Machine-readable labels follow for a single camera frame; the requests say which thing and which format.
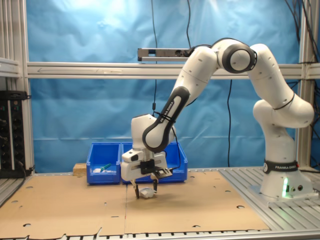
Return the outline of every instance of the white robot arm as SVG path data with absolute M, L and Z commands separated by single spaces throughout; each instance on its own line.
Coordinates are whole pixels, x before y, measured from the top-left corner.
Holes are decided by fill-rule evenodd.
M 231 38 L 221 39 L 211 48 L 200 46 L 194 50 L 158 118 L 145 114 L 132 119 L 133 146 L 122 155 L 122 178 L 132 182 L 139 197 L 135 179 L 151 175 L 157 190 L 158 179 L 172 175 L 173 170 L 167 168 L 163 150 L 174 139 L 173 124 L 220 68 L 233 74 L 247 72 L 256 93 L 262 98 L 253 110 L 265 136 L 266 177 L 261 192 L 275 199 L 308 195 L 312 192 L 310 180 L 298 171 L 294 141 L 285 128 L 308 126 L 314 117 L 313 107 L 290 89 L 267 46 L 256 44 L 249 47 Z M 286 188 L 284 194 L 284 179 L 288 182 L 288 178 L 292 191 Z

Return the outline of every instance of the wooden block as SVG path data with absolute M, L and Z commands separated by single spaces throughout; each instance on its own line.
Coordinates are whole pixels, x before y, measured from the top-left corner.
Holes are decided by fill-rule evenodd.
M 76 163 L 73 167 L 73 176 L 86 176 L 87 165 L 86 163 Z

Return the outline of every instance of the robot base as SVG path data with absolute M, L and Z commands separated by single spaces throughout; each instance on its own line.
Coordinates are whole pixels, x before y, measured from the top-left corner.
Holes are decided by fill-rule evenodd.
M 272 171 L 265 174 L 261 188 L 252 185 L 249 189 L 255 198 L 268 206 L 272 203 L 318 199 L 312 182 L 299 170 L 292 172 Z

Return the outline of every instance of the green object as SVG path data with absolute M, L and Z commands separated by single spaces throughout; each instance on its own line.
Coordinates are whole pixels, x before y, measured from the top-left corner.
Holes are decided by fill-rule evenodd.
M 111 166 L 111 163 L 108 163 L 107 165 L 103 166 L 100 168 L 100 173 L 102 173 L 104 170 L 106 170 L 107 168 L 109 168 Z

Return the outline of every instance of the aluminum frame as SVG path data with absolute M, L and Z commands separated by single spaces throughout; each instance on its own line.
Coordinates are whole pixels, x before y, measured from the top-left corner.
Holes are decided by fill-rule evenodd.
M 25 91 L 30 95 L 26 19 L 26 0 L 0 0 L 0 90 Z M 30 99 L 22 101 L 22 117 L 25 168 L 29 169 L 34 166 Z
M 319 29 L 319 1 L 303 0 L 305 10 L 308 16 L 305 16 L 304 11 L 301 13 L 301 37 L 300 37 L 300 52 L 299 62 L 302 64 L 302 78 L 298 85 L 298 95 L 305 101 L 314 103 L 314 89 L 315 81 L 310 77 L 309 62 L 314 62 L 315 56 L 312 51 L 313 43 L 309 37 L 306 18 L 312 24 L 312 32 L 315 42 L 318 40 Z M 305 128 L 299 128 L 295 131 L 295 150 L 296 159 L 300 166 L 310 166 L 311 157 L 311 142 L 312 142 L 312 128 L 310 126 Z
M 183 64 L 140 64 L 140 63 L 76 63 L 76 62 L 28 62 L 30 79 L 176 79 Z M 286 79 L 302 77 L 301 64 L 280 64 Z M 217 70 L 211 79 L 249 79 L 246 72 L 232 74 L 224 69 Z

